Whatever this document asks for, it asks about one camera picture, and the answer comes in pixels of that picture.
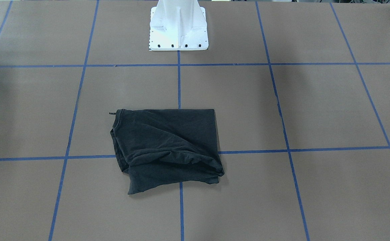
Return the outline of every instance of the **black object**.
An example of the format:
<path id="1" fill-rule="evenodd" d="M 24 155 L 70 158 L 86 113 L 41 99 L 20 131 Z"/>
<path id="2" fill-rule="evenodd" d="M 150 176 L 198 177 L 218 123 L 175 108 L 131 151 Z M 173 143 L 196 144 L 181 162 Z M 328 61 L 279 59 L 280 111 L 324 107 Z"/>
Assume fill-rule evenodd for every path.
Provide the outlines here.
<path id="1" fill-rule="evenodd" d="M 188 180 L 218 183 L 224 174 L 212 109 L 120 109 L 110 134 L 119 167 L 129 174 L 128 194 Z"/>

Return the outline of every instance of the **black cloth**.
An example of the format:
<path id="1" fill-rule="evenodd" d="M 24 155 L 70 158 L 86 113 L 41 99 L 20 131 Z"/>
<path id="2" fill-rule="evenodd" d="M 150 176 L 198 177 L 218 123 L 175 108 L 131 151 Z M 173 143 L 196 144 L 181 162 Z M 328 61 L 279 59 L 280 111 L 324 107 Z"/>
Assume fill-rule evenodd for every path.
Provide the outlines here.
<path id="1" fill-rule="evenodd" d="M 224 174 L 212 109 L 120 109 L 110 134 L 128 194 L 188 180 L 218 183 Z"/>

